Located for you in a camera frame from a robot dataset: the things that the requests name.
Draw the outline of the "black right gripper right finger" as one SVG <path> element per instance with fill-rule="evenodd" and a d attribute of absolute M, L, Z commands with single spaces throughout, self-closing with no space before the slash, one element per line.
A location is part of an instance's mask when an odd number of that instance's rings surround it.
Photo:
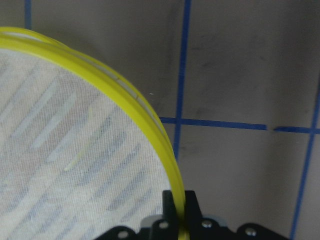
<path fill-rule="evenodd" d="M 185 191 L 185 221 L 188 225 L 200 225 L 202 212 L 195 191 Z"/>

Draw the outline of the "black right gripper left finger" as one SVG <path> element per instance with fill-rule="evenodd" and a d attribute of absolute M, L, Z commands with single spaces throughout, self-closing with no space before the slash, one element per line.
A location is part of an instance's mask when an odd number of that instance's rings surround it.
<path fill-rule="evenodd" d="M 178 215 L 173 199 L 173 194 L 170 190 L 162 192 L 162 218 L 169 225 L 178 225 Z"/>

